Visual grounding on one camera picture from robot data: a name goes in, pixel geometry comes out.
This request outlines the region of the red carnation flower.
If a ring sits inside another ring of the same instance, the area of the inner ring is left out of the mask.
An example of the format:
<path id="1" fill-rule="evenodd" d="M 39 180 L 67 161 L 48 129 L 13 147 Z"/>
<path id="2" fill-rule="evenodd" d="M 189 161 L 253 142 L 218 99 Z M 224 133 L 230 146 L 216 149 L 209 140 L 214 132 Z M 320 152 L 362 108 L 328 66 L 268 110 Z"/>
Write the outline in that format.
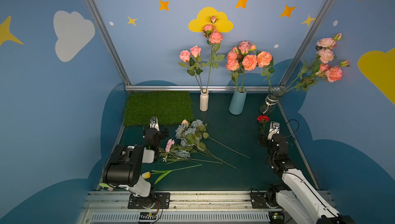
<path id="1" fill-rule="evenodd" d="M 260 115 L 257 117 L 258 122 L 260 123 L 260 132 L 261 134 L 266 134 L 266 127 L 268 122 L 270 121 L 269 117 L 266 115 Z"/>

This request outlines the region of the blue hydrangea bunch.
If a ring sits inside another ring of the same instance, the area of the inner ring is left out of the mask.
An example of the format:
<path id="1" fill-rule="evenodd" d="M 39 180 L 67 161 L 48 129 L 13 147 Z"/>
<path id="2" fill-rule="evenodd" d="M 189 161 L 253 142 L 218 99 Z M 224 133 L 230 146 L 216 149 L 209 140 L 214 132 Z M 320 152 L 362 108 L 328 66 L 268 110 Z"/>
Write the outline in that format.
<path id="1" fill-rule="evenodd" d="M 205 139 L 209 138 L 207 124 L 202 120 L 196 119 L 192 122 L 188 122 L 187 120 L 182 121 L 175 131 L 175 136 L 180 143 L 177 145 L 172 145 L 170 153 L 174 155 L 177 160 L 183 159 L 211 163 L 223 163 L 236 169 L 235 166 L 229 164 L 223 159 L 220 159 L 208 149 L 206 143 L 204 142 Z M 193 154 L 206 156 L 211 160 L 193 159 Z"/>

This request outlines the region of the small pink rosebud stem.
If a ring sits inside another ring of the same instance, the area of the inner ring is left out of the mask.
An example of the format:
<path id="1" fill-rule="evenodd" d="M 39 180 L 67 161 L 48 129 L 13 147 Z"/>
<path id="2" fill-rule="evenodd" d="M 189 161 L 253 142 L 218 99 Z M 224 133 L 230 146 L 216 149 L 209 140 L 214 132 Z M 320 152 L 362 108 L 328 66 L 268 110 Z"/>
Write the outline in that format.
<path id="1" fill-rule="evenodd" d="M 201 78 L 201 73 L 203 72 L 203 68 L 206 66 L 201 59 L 201 48 L 198 46 L 194 46 L 190 49 L 190 60 L 189 60 L 189 69 L 188 73 L 195 77 L 200 90 L 202 93 L 207 93 L 207 89 L 203 86 L 203 81 Z"/>

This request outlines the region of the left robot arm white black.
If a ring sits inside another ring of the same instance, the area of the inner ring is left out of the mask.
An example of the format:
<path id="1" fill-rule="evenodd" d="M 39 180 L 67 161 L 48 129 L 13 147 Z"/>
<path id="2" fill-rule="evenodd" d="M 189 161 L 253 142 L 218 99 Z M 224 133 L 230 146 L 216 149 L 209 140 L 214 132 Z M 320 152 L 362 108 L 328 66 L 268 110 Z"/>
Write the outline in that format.
<path id="1" fill-rule="evenodd" d="M 145 144 L 117 145 L 102 173 L 103 183 L 109 188 L 123 188 L 137 198 L 152 198 L 153 186 L 143 179 L 142 164 L 157 162 L 160 141 L 169 136 L 168 130 L 148 128 Z"/>

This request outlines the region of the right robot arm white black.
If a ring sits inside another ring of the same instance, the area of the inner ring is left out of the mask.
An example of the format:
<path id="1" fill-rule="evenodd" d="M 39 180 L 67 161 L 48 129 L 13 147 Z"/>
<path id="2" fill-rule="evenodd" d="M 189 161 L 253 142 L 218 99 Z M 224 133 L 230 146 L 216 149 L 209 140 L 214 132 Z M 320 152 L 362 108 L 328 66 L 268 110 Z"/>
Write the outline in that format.
<path id="1" fill-rule="evenodd" d="M 288 157 L 286 136 L 279 133 L 263 140 L 268 164 L 281 184 L 271 185 L 265 192 L 265 204 L 282 208 L 298 224 L 353 224 L 348 215 L 341 215 L 308 182 L 304 174 Z"/>

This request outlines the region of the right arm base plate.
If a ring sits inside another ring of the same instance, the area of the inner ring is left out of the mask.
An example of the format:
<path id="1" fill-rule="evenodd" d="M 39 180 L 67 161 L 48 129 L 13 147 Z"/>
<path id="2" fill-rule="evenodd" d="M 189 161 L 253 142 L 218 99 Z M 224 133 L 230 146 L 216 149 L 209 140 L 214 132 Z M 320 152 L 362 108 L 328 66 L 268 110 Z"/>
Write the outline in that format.
<path id="1" fill-rule="evenodd" d="M 268 190 L 266 192 L 260 192 L 258 190 L 251 190 L 250 198 L 253 209 L 281 209 L 282 206 L 276 200 L 276 197 L 280 193 L 292 193 L 292 191 Z"/>

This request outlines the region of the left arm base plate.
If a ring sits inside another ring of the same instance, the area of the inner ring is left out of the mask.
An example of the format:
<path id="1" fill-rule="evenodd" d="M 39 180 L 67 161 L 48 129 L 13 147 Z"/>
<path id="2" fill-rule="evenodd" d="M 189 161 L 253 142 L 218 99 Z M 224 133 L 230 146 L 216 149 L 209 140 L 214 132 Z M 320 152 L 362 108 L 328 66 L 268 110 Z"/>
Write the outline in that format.
<path id="1" fill-rule="evenodd" d="M 169 192 L 151 192 L 148 197 L 130 195 L 128 209 L 169 209 Z"/>

